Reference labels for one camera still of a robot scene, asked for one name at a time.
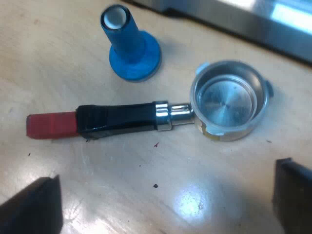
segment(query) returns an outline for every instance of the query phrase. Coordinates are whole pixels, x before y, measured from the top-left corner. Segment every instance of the black plastic piece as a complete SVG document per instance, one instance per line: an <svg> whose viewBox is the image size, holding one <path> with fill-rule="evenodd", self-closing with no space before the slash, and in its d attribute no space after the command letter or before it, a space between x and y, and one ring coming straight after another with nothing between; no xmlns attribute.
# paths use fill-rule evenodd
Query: black plastic piece
<svg viewBox="0 0 312 234"><path fill-rule="evenodd" d="M37 179L0 206L0 234L59 234L62 226L59 176Z"/></svg>
<svg viewBox="0 0 312 234"><path fill-rule="evenodd" d="M285 234L311 234L312 171L291 158L277 160L273 208Z"/></svg>
<svg viewBox="0 0 312 234"><path fill-rule="evenodd" d="M156 105L79 106L76 120L77 132L86 139L156 130Z"/></svg>

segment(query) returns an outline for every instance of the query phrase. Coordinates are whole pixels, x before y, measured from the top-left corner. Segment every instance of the blue tamper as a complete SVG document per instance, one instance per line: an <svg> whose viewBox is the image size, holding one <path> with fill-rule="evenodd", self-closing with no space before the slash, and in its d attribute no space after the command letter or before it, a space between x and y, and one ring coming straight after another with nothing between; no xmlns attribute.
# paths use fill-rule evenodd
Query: blue tamper
<svg viewBox="0 0 312 234"><path fill-rule="evenodd" d="M139 31L128 8L112 5L101 15L101 26L112 43L109 62L121 78L140 82L148 79L160 65L156 39Z"/></svg>

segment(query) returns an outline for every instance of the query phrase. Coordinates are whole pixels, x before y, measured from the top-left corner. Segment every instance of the chrome neck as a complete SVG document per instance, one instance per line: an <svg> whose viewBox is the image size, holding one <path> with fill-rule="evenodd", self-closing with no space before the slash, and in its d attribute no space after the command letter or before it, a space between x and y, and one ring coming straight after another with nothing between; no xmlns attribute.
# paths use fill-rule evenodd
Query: chrome neck
<svg viewBox="0 0 312 234"><path fill-rule="evenodd" d="M156 101L155 107L159 131L171 130L172 125L194 123L194 112L190 103L169 105L167 101Z"/></svg>

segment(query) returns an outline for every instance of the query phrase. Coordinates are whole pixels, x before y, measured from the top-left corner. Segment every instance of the light wood surface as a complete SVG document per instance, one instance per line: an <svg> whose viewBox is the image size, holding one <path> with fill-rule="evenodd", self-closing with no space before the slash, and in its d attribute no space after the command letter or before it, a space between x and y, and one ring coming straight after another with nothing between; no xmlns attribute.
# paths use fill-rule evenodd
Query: light wood surface
<svg viewBox="0 0 312 234"><path fill-rule="evenodd" d="M62 234L282 233L272 212L274 161L293 157L312 168L312 69L197 22L122 3L162 50L151 79L128 83L109 65L99 24L114 2L1 1L0 202L59 174ZM194 125L90 142L25 135L29 114L188 101L197 66L225 59L253 66L275 91L263 121L241 140L211 141Z"/></svg>

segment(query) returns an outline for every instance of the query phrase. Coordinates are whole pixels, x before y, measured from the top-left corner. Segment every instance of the red handle end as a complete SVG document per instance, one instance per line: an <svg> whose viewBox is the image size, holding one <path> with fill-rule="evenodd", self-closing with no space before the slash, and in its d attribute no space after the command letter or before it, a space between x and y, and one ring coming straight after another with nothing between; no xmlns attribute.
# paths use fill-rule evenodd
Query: red handle end
<svg viewBox="0 0 312 234"><path fill-rule="evenodd" d="M78 136L76 112L29 115L26 120L26 134L33 139Z"/></svg>

